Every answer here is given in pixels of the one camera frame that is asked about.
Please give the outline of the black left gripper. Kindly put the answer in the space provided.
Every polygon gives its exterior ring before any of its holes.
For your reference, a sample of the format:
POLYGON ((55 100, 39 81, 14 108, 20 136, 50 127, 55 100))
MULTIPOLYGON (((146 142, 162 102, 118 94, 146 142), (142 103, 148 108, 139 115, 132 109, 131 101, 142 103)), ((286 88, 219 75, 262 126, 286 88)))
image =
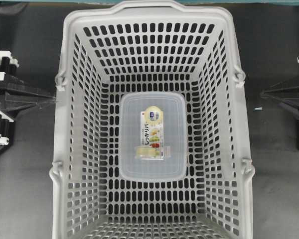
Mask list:
POLYGON ((14 123, 12 115, 56 103, 54 94, 12 76, 18 67, 18 60, 10 51, 0 51, 0 146, 9 145, 9 126, 14 123), (8 96, 8 92, 23 96, 8 96))

